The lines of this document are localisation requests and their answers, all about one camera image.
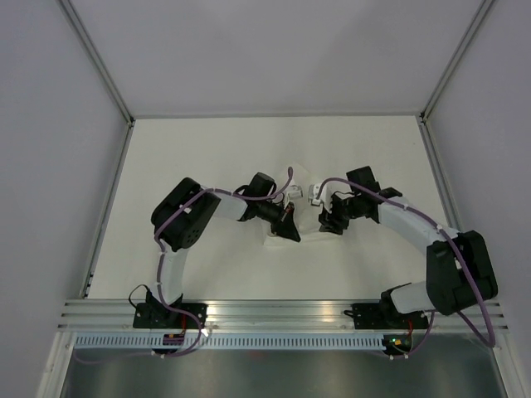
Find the left side aluminium rail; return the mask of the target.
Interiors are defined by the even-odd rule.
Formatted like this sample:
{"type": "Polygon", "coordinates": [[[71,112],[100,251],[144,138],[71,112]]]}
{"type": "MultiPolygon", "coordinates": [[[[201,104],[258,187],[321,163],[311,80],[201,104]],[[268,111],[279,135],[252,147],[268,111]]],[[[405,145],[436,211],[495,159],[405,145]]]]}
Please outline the left side aluminium rail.
{"type": "Polygon", "coordinates": [[[97,261],[98,261],[98,257],[100,253],[100,247],[105,237],[106,226],[110,218],[110,213],[112,210],[114,197],[115,197],[118,185],[119,185],[120,176],[121,176],[122,169],[124,166],[124,161],[127,156],[128,149],[129,149],[129,143],[133,135],[135,123],[136,123],[136,120],[131,119],[129,123],[127,124],[127,129],[125,130],[124,139],[122,140],[119,146],[119,152],[117,154],[117,158],[115,159],[113,167],[111,168],[109,186],[107,187],[105,191],[103,207],[102,207],[98,222],[96,224],[96,229],[95,229],[95,233],[93,236],[93,240],[91,241],[90,249],[89,249],[86,262],[85,262],[84,277],[82,279],[82,284],[80,285],[79,293],[77,294],[77,297],[79,299],[86,299],[89,294],[91,280],[93,278],[94,269],[97,265],[97,261]]]}

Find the front aluminium rail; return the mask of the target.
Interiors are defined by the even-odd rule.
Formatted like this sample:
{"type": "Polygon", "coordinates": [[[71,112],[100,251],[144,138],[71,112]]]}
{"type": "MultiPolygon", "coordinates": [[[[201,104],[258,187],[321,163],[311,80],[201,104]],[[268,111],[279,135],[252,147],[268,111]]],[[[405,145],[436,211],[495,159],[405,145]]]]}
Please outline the front aluminium rail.
{"type": "MultiPolygon", "coordinates": [[[[349,300],[205,300],[210,332],[361,332],[344,312],[349,300]]],[[[70,299],[57,321],[59,332],[131,332],[134,308],[125,299],[70,299]]]]}

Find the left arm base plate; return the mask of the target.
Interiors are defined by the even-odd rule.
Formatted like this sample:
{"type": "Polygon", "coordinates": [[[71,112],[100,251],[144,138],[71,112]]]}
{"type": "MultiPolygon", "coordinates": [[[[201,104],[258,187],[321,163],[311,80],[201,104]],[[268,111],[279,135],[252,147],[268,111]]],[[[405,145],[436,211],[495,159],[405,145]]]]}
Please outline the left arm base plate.
{"type": "MultiPolygon", "coordinates": [[[[205,303],[181,303],[180,309],[195,316],[203,327],[207,319],[205,303]]],[[[136,306],[133,328],[137,329],[190,329],[197,330],[198,325],[189,315],[169,311],[160,302],[139,303],[136,306]]]]}

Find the right aluminium frame post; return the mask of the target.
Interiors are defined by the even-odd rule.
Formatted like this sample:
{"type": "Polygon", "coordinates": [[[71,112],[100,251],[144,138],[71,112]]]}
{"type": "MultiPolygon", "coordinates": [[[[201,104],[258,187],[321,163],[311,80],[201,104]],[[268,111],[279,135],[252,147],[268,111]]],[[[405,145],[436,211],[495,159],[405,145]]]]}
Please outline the right aluminium frame post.
{"type": "Polygon", "coordinates": [[[493,11],[494,6],[497,4],[496,0],[482,0],[477,7],[474,15],[470,19],[465,32],[459,40],[455,50],[453,50],[451,58],[447,62],[442,74],[437,81],[433,91],[431,92],[425,106],[422,108],[418,117],[419,120],[425,124],[438,102],[440,101],[446,87],[449,85],[452,77],[458,70],[460,63],[463,61],[468,50],[471,48],[475,38],[478,36],[482,26],[493,11]]]}

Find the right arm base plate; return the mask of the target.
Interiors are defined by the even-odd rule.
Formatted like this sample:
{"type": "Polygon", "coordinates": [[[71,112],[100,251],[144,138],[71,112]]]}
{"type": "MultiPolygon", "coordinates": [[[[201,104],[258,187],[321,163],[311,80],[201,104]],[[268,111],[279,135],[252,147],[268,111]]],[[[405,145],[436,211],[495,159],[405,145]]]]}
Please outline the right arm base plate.
{"type": "Polygon", "coordinates": [[[426,330],[429,320],[421,312],[409,314],[383,311],[379,303],[353,303],[343,313],[353,320],[356,330],[426,330]]]}

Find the aluminium frame post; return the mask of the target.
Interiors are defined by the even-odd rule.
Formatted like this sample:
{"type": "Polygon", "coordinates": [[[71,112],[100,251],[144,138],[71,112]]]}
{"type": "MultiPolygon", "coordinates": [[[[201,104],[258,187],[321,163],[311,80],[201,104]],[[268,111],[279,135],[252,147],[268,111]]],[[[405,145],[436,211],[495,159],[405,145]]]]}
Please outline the aluminium frame post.
{"type": "Polygon", "coordinates": [[[95,45],[87,27],[77,11],[76,6],[72,1],[68,0],[58,0],[56,3],[71,26],[77,40],[83,47],[89,62],[94,67],[96,74],[99,76],[114,105],[118,109],[125,123],[128,126],[131,126],[135,121],[134,116],[129,110],[128,105],[125,103],[123,95],[120,93],[118,86],[115,84],[114,79],[110,74],[107,65],[105,64],[105,61],[97,49],[97,46],[95,45]]]}
{"type": "Polygon", "coordinates": [[[437,81],[433,91],[431,92],[425,106],[422,108],[418,117],[419,120],[425,124],[438,102],[440,101],[446,87],[449,85],[452,77],[458,70],[460,63],[463,61],[468,50],[471,48],[475,38],[478,36],[482,26],[493,11],[494,6],[497,4],[496,0],[482,0],[477,7],[474,15],[470,19],[465,32],[459,40],[455,50],[453,50],[451,58],[447,62],[442,74],[437,81]]]}

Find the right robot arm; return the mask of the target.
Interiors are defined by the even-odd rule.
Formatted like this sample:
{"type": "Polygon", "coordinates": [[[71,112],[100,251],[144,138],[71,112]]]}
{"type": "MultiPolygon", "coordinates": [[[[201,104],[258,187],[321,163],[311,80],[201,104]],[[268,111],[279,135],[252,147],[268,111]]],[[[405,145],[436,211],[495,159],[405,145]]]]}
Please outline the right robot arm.
{"type": "Polygon", "coordinates": [[[423,281],[382,293],[378,316],[384,325],[396,328],[409,313],[420,311],[449,316],[498,295],[489,251],[479,232],[443,226],[396,188],[381,187],[370,167],[352,170],[341,181],[350,187],[346,197],[329,191],[329,179],[309,189],[309,203],[323,208],[320,231],[342,235],[350,221],[370,219],[398,233],[426,259],[423,281]]]}

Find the left aluminium frame post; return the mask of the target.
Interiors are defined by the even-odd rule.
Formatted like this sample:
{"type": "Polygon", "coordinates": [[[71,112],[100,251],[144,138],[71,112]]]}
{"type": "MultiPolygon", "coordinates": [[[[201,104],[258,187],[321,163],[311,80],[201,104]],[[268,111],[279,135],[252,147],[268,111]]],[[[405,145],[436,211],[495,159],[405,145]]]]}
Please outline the left aluminium frame post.
{"type": "Polygon", "coordinates": [[[118,86],[115,84],[114,79],[110,74],[107,65],[105,64],[105,61],[97,49],[97,46],[95,45],[87,27],[77,11],[76,6],[72,1],[68,0],[58,0],[56,3],[71,26],[77,40],[83,47],[89,62],[94,67],[96,74],[99,76],[114,105],[118,109],[125,123],[128,126],[131,126],[135,121],[134,116],[129,110],[128,105],[125,103],[123,95],[120,93],[118,86]]]}

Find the white cloth napkin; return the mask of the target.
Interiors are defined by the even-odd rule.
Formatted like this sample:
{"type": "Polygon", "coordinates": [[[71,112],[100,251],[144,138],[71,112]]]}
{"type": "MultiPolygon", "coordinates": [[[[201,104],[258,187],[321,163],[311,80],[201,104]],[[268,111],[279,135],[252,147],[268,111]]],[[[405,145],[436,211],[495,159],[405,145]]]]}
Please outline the white cloth napkin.
{"type": "Polygon", "coordinates": [[[315,176],[298,163],[291,163],[293,168],[293,178],[290,185],[300,185],[304,190],[304,198],[295,204],[294,220],[298,232],[300,233],[301,242],[294,242],[270,232],[269,226],[262,228],[264,235],[264,247],[267,248],[291,248],[296,245],[310,244],[326,240],[335,240],[336,235],[319,232],[320,223],[318,216],[323,210],[321,206],[315,207],[308,203],[308,189],[311,184],[323,181],[321,177],[315,176]]]}

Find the back aluminium frame rail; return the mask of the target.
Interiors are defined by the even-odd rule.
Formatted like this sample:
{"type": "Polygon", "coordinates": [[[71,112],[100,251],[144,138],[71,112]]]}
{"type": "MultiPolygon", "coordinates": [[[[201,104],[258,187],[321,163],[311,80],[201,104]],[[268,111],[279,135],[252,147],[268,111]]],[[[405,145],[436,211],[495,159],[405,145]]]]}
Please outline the back aluminium frame rail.
{"type": "Polygon", "coordinates": [[[291,117],[372,117],[372,116],[418,116],[420,110],[398,111],[276,111],[276,112],[233,112],[195,114],[137,114],[135,120],[151,119],[230,119],[230,118],[291,118],[291,117]]]}

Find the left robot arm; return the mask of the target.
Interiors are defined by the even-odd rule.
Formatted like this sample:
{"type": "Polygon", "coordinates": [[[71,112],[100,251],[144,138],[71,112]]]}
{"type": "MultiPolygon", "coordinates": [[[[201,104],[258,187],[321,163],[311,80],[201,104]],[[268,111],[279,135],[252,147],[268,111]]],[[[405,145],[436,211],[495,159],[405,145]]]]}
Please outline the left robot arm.
{"type": "Polygon", "coordinates": [[[151,215],[153,238],[160,249],[154,294],[158,302],[152,311],[156,323],[162,328],[179,323],[188,253],[212,218],[237,222],[258,218],[270,224],[272,235],[301,241],[295,225],[295,204],[285,199],[292,178],[293,168],[289,167],[285,184],[278,187],[272,177],[258,172],[249,183],[228,191],[204,187],[185,177],[156,206],[151,215]]]}

